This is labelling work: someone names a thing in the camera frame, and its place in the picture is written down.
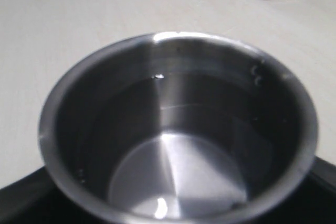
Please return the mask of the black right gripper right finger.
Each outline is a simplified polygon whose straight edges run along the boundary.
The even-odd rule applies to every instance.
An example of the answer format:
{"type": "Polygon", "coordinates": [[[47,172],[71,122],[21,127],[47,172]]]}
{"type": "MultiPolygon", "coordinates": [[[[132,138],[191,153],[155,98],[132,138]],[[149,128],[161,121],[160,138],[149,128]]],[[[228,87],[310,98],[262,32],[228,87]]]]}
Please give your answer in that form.
{"type": "Polygon", "coordinates": [[[335,166],[316,158],[285,207],[285,223],[335,223],[335,166]]]}

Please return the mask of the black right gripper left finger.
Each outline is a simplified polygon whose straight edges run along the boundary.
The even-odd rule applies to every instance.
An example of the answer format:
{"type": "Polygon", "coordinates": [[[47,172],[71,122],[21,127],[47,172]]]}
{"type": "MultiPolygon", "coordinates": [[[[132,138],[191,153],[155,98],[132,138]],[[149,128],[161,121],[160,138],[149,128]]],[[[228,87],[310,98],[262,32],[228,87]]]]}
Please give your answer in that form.
{"type": "Polygon", "coordinates": [[[1,223],[86,223],[87,214],[55,186],[45,168],[1,189],[1,223]]]}

